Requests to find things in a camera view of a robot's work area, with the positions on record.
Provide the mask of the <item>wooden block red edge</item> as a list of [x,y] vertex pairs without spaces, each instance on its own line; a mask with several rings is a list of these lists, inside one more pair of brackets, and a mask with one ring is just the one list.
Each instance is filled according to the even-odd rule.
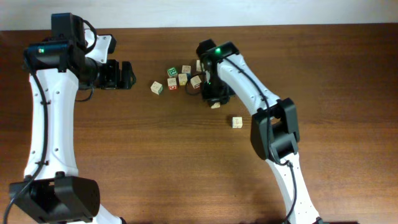
[[200,85],[201,85],[201,78],[200,78],[200,76],[199,76],[199,75],[195,75],[195,76],[191,77],[190,83],[191,83],[191,86],[192,86],[194,89],[199,89],[199,88],[200,88]]

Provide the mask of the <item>wooden block yellow side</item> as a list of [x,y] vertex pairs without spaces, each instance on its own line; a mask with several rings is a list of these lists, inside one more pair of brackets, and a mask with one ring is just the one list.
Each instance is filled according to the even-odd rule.
[[187,73],[179,73],[178,74],[178,84],[180,86],[185,86],[188,82],[188,74]]

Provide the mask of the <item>wooden block red side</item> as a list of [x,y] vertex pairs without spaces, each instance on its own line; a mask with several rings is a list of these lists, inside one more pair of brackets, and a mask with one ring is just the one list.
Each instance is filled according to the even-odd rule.
[[168,78],[167,84],[169,90],[176,90],[178,88],[177,79],[175,77]]

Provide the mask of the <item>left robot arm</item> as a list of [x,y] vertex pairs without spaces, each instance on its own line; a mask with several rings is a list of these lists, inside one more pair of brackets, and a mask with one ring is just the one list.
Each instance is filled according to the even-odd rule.
[[78,175],[73,115],[80,90],[130,89],[132,65],[110,59],[116,39],[79,16],[53,14],[51,28],[50,37],[24,51],[32,138],[24,179],[9,186],[10,203],[37,223],[122,223],[102,206],[97,182]]

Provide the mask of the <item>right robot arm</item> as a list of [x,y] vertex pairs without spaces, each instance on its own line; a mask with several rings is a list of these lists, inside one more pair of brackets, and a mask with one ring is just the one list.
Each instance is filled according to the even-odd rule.
[[313,205],[300,168],[297,109],[280,99],[248,67],[232,42],[208,39],[196,49],[205,81],[201,95],[210,106],[225,105],[237,96],[251,115],[251,145],[274,174],[286,215],[283,223],[323,223]]

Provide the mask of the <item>wooden block far right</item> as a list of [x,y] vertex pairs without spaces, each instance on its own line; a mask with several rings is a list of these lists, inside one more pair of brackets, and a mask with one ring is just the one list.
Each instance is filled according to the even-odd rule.
[[216,109],[219,108],[221,106],[220,102],[216,102],[213,105],[211,105],[211,109]]

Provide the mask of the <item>wooden block green side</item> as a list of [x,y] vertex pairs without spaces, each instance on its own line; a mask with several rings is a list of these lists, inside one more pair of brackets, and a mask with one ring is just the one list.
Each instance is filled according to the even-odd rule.
[[161,84],[157,81],[154,81],[153,84],[150,86],[150,89],[156,95],[160,95],[163,91],[163,84]]

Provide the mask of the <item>plain wooden block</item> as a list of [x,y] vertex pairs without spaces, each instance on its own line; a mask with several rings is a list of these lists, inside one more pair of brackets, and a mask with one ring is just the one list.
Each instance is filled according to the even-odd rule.
[[197,68],[197,71],[198,71],[198,72],[202,72],[200,60],[197,60],[197,61],[196,61],[196,68]]

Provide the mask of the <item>wooden block blue side snail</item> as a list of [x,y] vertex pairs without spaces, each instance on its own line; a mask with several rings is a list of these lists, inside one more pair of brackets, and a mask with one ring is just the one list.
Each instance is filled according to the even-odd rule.
[[182,73],[186,73],[187,75],[191,75],[192,74],[192,68],[190,65],[182,65]]

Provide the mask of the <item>green R letter block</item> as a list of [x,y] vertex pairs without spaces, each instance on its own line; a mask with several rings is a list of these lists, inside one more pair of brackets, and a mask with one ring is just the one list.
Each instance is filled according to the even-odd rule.
[[175,67],[170,67],[167,69],[167,75],[169,78],[176,77],[178,75],[178,71]]

